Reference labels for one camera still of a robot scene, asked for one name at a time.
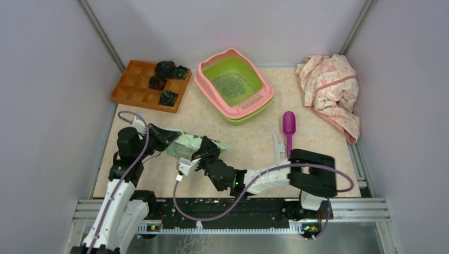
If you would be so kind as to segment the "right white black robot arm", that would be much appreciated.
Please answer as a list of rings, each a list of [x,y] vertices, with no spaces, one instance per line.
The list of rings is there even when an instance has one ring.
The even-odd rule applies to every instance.
[[[228,166],[214,152],[200,158],[199,169],[218,191],[230,190],[231,196],[254,196],[272,188],[293,186],[312,196],[337,195],[335,159],[328,155],[294,149],[281,163],[282,168],[238,170]]]

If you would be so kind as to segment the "green cat litter bag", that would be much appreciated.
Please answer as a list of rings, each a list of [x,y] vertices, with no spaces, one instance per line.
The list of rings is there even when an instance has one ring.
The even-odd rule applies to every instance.
[[[167,131],[180,132],[181,135],[165,150],[170,156],[179,158],[190,158],[192,154],[199,150],[203,136],[189,134],[183,130],[166,129]]]

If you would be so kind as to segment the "purple plastic scoop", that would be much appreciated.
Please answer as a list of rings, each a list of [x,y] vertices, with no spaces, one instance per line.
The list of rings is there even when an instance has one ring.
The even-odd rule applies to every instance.
[[[283,114],[282,129],[286,136],[286,156],[290,157],[293,149],[293,135],[297,129],[296,117],[292,111],[286,111]]]

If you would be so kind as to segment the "white plastic bracket piece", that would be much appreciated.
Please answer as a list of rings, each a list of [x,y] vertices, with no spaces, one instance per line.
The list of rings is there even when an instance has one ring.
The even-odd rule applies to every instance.
[[[276,165],[280,165],[282,162],[281,154],[285,153],[285,146],[283,143],[280,143],[277,134],[273,134],[272,138],[273,138],[275,162]]]

